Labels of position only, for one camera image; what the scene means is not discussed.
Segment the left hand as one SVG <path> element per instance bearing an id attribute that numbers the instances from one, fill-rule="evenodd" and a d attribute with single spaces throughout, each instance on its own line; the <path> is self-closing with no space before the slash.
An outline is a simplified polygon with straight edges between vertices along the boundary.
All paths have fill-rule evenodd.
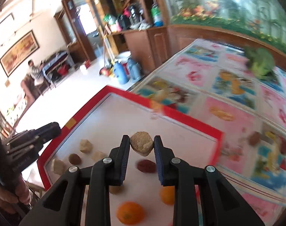
<path id="1" fill-rule="evenodd" d="M 17 179 L 17 185 L 15 192 L 10 192 L 6 188 L 0 186 L 0 209 L 3 209 L 9 214 L 15 214 L 16 210 L 13 208 L 13 204 L 19 202 L 24 205 L 29 205 L 32 201 L 30 190 L 22 175 L 19 175 Z"/>

